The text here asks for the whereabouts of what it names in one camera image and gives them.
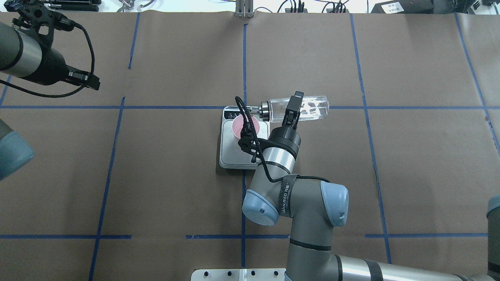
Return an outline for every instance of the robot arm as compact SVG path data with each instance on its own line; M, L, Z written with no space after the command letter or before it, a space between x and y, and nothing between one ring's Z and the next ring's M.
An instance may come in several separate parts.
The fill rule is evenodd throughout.
M295 132L299 118L296 103L300 105L302 97L300 92L291 97L290 110L287 107L282 126L271 132L269 140L257 139L244 124L238 143L243 151L253 154L254 159L261 159L246 191L242 206L244 215L263 226L273 226L279 216L292 218L285 281L500 280L495 275L500 272L500 195L496 204L490 202L496 207L490 207L488 211L492 226L488 240L489 263L493 269L489 275L465 277L332 255L333 229L344 226L347 221L349 193L343 185L292 174L301 143ZM257 142L264 147L262 152Z
M35 152L33 148L0 119L0 181L28 163Z
M68 97L85 87L99 89L99 78L94 75L94 50L83 26L59 12L48 10L40 0L8 0L4 6L9 12L19 13L20 17L12 20L18 29L0 23L0 71L40 85L64 81L79 88L66 94L47 95L7 81L0 80L0 83L44 98ZM48 33L41 34L41 27L47 27ZM81 29L87 39L92 59L90 72L66 65L64 57L52 49L54 30L69 32L75 27ZM34 154L21 135L0 119L0 181L29 162Z
M39 0L8 0L4 6L9 12L19 13L20 17L12 20L18 29L0 23L0 71L40 85L64 81L80 86L78 91L85 87L99 89L99 78L94 75L94 51L83 26L62 13L48 10ZM47 27L48 33L41 34L41 27ZM66 65L64 57L52 49L54 30L69 32L75 27L81 29L87 38L92 56L90 72ZM1 83L23 91L5 81Z

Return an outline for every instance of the silver arm segment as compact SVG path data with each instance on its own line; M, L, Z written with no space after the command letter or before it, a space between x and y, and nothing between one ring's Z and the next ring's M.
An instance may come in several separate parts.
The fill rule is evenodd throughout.
M265 159L267 163L275 163L267 165L271 177L276 179L288 175L288 171L293 170L295 160L291 161L286 151L280 151L280 153L267 151L271 149L276 148L264 150L264 155L276 155ZM328 205L342 204L342 200L348 204L349 197L340 196L339 200L335 196L330 196L330 193L325 198L322 184L326 183L313 179L297 179L292 186L289 194L292 226L285 281L495 281L493 277L485 274L464 277L332 255L334 225L342 226L343 224L342 220L332 221L332 216L342 216L342 214L336 213L332 206ZM332 190L335 192L340 194L343 192L342 185L329 185L332 185ZM280 197L280 191L282 191L282 183L269 182L263 166L260 165L247 190L242 207L243 213L253 222L267 226L274 225L279 216L288 217L288 213L280 209L282 207L280 198L283 198L283 196ZM489 212L488 219L491 222L493 222L493 217L496 220L500 218L500 208ZM496 249L497 245L490 246L490 248Z

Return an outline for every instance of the wire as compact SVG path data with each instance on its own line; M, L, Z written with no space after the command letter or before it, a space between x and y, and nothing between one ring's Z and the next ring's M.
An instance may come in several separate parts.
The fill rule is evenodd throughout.
M146 8L147 6L151 5L155 0L149 0L149 2L146 5L139 5L139 8Z
M284 0L284 1L283 1L283 3L281 3L281 5L279 6L278 11L277 11L276 13L279 13L279 12L280 12L281 8L283 7L283 5L284 5L286 2L288 2L288 0Z
M330 13L342 13L342 10L345 10L346 6L342 3L342 1L338 1L337 6Z
M271 11L270 9L266 8L266 7L258 7L258 8L256 8L256 9L255 9L255 11L257 11L258 9L266 9L266 10L268 10L268 11L269 11L269 12L271 12L271 13L273 12L273 11Z
M267 180L270 181L271 183L277 183L283 180L283 176L280 178L272 178L271 175L269 174L268 170L268 165L266 164L266 160L264 159L264 153L262 152L261 149L261 144L259 143L259 139L257 138L257 131L255 130L254 122L252 120L252 116L250 115L250 112L243 102L243 100L239 96L235 96L234 99L236 100L236 105L239 108L239 111L241 112L241 115L244 116L243 118L243 127L245 128L247 125L247 122L250 122L250 128L251 128L251 135L253 137L253 141L255 142L256 146L256 153L257 156L261 159L262 162L262 167L264 168L265 176L267 177ZM320 180L329 183L330 181L324 177L320 176L312 176L312 175L298 175L297 179L308 179L308 180Z
M328 4L333 4L333 9L335 9L335 3L334 2L327 2L323 9L321 10L321 13L325 12L325 9L327 8Z
M94 48L92 47L91 38L90 38L89 33L87 32L87 30L81 24L76 23L74 21L72 21L72 23L73 23L74 27L76 27L77 29L83 31L83 34L85 34L85 38L87 39L88 49L90 50L90 57L91 57L90 75L88 76L90 78L90 77L92 77L92 75L94 75L94 66L96 64L96 57L94 56ZM43 94L43 93L38 93L38 92L35 92L35 91L30 91L28 89L19 87L17 85L11 84L11 83L9 83L7 81L4 81L4 80L0 80L0 84L7 85L7 86L9 86L11 88L14 88L16 90L28 93L28 94L33 95L33 96L42 97L42 98L65 98L65 97L69 97L71 95L74 95L74 94L80 92L83 88L85 88L85 86L87 86L88 82L89 82L89 79L87 79L83 83L83 85L81 85L80 87L78 87L76 90L71 91L69 93L65 93L65 94Z

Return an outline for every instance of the digital scale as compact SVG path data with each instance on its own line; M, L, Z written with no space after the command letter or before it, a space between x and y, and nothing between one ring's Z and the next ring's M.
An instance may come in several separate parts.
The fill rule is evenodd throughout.
M258 106L247 106L250 112L258 112ZM239 116L240 110L236 105L226 106L222 111L222 126L220 128L220 153L219 165L226 169L248 169L255 170L259 164L252 163L252 155L243 152L238 145L239 138L233 134L233 120ZM258 114L253 114L257 118L260 130L257 133L258 138L268 139L270 133L270 123L263 121Z

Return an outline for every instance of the blue tape line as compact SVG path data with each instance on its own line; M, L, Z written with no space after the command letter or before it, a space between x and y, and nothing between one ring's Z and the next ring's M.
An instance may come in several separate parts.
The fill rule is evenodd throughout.
M389 238L461 238L461 237L488 237L488 233L409 233L388 234ZM366 234L365 238L384 238L383 234Z
M469 57L469 52L467 51L467 46L464 41L464 35L462 34L462 27L460 26L460 20L457 13L455 13L455 21L456 26L458 28L458 34L460 35L460 41L462 42L463 52L465 53L465 58L467 59L467 63L470 68L470 72L472 73L472 78L474 79L475 88L477 89L477 94L479 95L479 99L481 100L482 107L484 109L484 114L486 115L489 131L491 132L491 136L493 138L493 142L495 144L496 153L500 156L500 145L497 139L497 134L495 133L495 129L493 129L492 119L490 118L490 114L486 109L485 99L483 97L483 92L481 92L481 87L479 86L478 78L476 77L476 72L474 71L474 67L472 66L471 58Z
M0 239L96 239L97 235L0 234ZM102 235L101 239L132 239L132 235Z
M482 106L368 106L369 110L482 110Z
M362 98L363 98L363 106L364 106L364 117L366 119L366 128L368 130L368 140L370 144L370 151L371 151L371 161L373 163L373 169L375 170L375 177L376 177L376 188L378 191L378 206L380 209L380 218L382 220L382 231L384 235L384 242L385 242L385 253L387 255L387 263L392 264L392 259L391 259L391 249L389 247L389 238L387 237L387 224L386 224L386 215L384 212L384 203L382 201L382 190L380 187L380 180L379 180L379 170L377 169L377 159L375 158L375 148L374 148L374 143L373 143L373 138L372 138L372 128L370 126L370 117L368 116L368 105L367 105L367 98L365 95L365 85L363 83L363 76L361 73L361 62L360 62L360 53L358 50L358 42L356 40L356 30L354 26L354 17L353 14L350 14L350 24L352 28L352 40L354 41L354 51L356 54L356 63L357 63L357 73L359 76L359 86L361 87L361 93L362 93Z
M132 58L134 57L134 49L136 48L136 38L137 30L139 29L139 19L141 18L141 13L137 13L137 19L135 20L135 30L133 32L132 47L130 48L130 60L128 61L128 69L132 68Z
M9 75L7 77L7 83L11 82L11 78L12 78L12 75ZM7 86L7 85L5 85L5 87L3 87L3 92L1 93L1 97L0 97L0 106L4 103L4 99L5 99L5 96L7 95L8 89L9 89L9 86Z
M241 174L241 203L243 204L243 201L245 200L245 194L247 193L247 170L243 170ZM243 211L241 211L241 268L243 269L247 266L247 240L245 237L247 232L246 220L247 218L245 217L245 214L243 214Z
M119 105L0 105L0 109L119 110ZM125 105L130 110L222 110L218 105ZM364 106L330 106L331 110L364 110ZM500 110L500 106L367 106L369 110Z
M120 109L116 105L2 105L2 109L61 109L61 110L117 110Z
M127 105L126 110L223 110L225 106L203 105Z
M0 109L97 109L119 110L118 105L1 105ZM124 109L131 110L222 110L225 106L203 105L127 105Z
M208 235L186 235L185 236L186 240L191 240L191 239L241 239L242 235L241 234L235 234L235 235L217 235L217 234L208 234Z
M99 225L97 226L97 237L94 244L94 252L92 255L92 263L90 265L90 273L88 274L88 281L94 278L94 269L96 268L96 259L99 249L99 240L101 239L101 232L103 229L104 213L106 210L106 202L108 200L108 191L111 183L111 172L113 170L113 163L115 162L115 154L117 151L117 140L120 132L120 125L122 123L122 115L124 112L125 97L121 99L120 113L118 114L118 122L116 123L116 131L114 132L113 148L111 150L111 160L109 160L109 169L107 170L106 186L104 188L104 196L102 198L102 206L100 208Z
M242 239L241 234L186 235L186 240L197 239ZM245 239L288 239L290 234L245 234Z
M243 25L243 101L247 104L247 26Z
M290 234L247 234L246 239L288 239Z

